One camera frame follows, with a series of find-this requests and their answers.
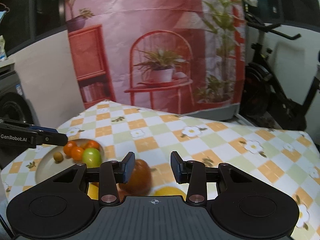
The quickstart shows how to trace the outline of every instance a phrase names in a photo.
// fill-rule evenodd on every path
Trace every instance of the cabinet door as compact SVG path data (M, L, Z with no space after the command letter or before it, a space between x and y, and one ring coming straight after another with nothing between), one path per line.
M89 27L69 34L77 78L105 71L100 27Z

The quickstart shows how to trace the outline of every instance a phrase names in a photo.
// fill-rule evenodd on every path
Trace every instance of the exercise bike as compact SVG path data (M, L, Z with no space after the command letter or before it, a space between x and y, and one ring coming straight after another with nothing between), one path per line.
M291 37L278 32L274 29L280 27L281 24L276 23L266 26L260 19L248 12L245 12L245 19L249 27L259 30L259 38L257 43L251 45L251 48L254 50L253 60L245 67L245 82L240 114L247 117L256 125L266 127L265 123L261 123L261 117L268 113L273 121L284 130L305 130L307 127L305 115L319 90L319 66L317 75L313 79L303 105L287 98L280 82L268 64L268 58L272 50L268 48L268 55L264 55L262 53L262 46L265 33L268 32L291 41L299 39L301 35L297 34Z

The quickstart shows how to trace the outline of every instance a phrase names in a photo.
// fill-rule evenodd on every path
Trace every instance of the green fruit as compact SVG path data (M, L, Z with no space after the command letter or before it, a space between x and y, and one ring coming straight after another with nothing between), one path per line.
M87 164L87 168L100 167L102 163L101 154L95 148L85 149L82 154L82 162Z

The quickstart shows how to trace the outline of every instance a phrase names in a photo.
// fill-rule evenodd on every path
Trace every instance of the red cabinet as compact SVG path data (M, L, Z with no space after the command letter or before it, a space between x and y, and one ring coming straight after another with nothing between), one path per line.
M85 108L105 99L115 101L104 50L102 25L69 33L69 42Z

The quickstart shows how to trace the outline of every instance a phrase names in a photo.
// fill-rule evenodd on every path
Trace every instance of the lemon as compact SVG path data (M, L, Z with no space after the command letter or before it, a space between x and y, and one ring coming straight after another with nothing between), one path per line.
M96 199L98 200L98 193L99 193L99 188L95 186L94 184L89 184L89 189L88 189L88 196L91 199Z
M180 195L186 200L187 195L179 188L176 187L163 187L156 190L153 196L177 196Z

